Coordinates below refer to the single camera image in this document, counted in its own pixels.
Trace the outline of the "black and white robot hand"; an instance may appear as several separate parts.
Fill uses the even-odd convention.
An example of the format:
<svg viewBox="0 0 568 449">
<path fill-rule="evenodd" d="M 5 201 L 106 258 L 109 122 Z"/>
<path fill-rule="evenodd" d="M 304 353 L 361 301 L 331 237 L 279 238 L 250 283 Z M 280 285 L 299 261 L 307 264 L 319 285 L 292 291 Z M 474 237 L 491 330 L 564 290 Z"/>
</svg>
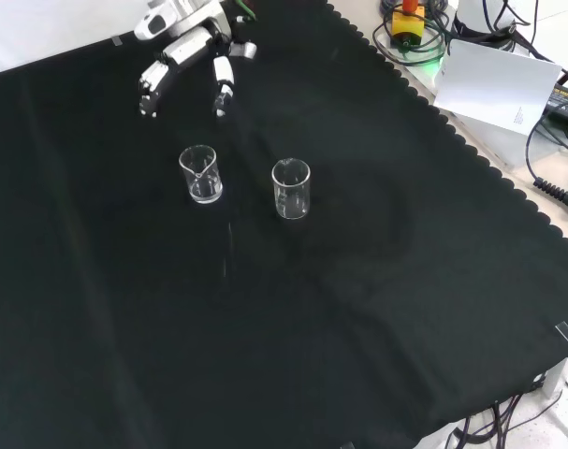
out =
<svg viewBox="0 0 568 449">
<path fill-rule="evenodd" d="M 255 20 L 245 1 L 149 1 L 146 14 L 134 29 L 135 37 L 151 41 L 169 36 L 170 43 L 140 75 L 140 114 L 155 117 L 178 74 L 209 55 L 216 85 L 212 109 L 216 117 L 224 117 L 235 89 L 230 59 L 252 60 L 256 54 L 256 44 L 240 40 L 238 28 Z"/>
</svg>

